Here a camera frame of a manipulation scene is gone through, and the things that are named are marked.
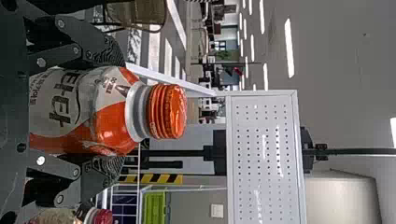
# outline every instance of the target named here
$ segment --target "white perforated panel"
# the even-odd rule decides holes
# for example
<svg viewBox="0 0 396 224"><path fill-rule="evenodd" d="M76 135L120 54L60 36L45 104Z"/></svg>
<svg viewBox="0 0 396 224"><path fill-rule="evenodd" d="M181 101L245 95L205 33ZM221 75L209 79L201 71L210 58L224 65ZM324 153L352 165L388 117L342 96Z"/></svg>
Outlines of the white perforated panel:
<svg viewBox="0 0 396 224"><path fill-rule="evenodd" d="M304 187L293 98L231 99L234 223L301 223Z"/></svg>

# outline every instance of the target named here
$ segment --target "plastic bottle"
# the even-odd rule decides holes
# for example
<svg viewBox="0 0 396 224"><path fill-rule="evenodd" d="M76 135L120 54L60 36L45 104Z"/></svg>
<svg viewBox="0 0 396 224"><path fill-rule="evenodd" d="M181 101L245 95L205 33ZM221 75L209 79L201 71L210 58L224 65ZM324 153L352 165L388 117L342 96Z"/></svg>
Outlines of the plastic bottle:
<svg viewBox="0 0 396 224"><path fill-rule="evenodd" d="M79 208L48 208L27 224L112 224L113 213L108 209L98 209L88 204Z"/></svg>
<svg viewBox="0 0 396 224"><path fill-rule="evenodd" d="M124 155L144 138L179 138L186 102L178 85L146 86L121 67L50 69L30 78L30 147Z"/></svg>

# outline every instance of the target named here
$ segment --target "perforated metal plate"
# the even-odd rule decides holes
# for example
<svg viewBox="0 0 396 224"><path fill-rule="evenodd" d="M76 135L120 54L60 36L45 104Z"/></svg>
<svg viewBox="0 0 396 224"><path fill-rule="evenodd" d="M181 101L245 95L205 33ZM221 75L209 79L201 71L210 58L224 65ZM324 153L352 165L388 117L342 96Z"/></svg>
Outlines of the perforated metal plate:
<svg viewBox="0 0 396 224"><path fill-rule="evenodd" d="M295 94L226 97L229 223L306 223Z"/></svg>

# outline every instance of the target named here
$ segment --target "bottle neck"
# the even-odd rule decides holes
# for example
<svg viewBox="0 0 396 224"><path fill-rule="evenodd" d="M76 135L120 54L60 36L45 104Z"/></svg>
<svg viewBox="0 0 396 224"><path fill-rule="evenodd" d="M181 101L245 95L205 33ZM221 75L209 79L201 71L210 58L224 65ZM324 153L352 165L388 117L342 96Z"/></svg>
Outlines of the bottle neck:
<svg viewBox="0 0 396 224"><path fill-rule="evenodd" d="M145 138L152 137L147 118L147 106L151 89L151 86L137 81L129 89L126 97L125 123L129 135L135 142L141 142Z"/></svg>

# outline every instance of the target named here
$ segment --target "red bottle cap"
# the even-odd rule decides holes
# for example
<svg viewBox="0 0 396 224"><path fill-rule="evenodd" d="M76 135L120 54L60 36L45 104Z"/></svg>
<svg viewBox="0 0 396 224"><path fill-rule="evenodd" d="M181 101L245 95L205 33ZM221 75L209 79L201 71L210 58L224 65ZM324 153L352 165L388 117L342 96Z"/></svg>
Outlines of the red bottle cap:
<svg viewBox="0 0 396 224"><path fill-rule="evenodd" d="M112 224L113 213L107 209L100 209L93 218L92 224Z"/></svg>
<svg viewBox="0 0 396 224"><path fill-rule="evenodd" d="M179 138L187 122L187 97L178 85L155 85L148 99L148 126L154 138Z"/></svg>

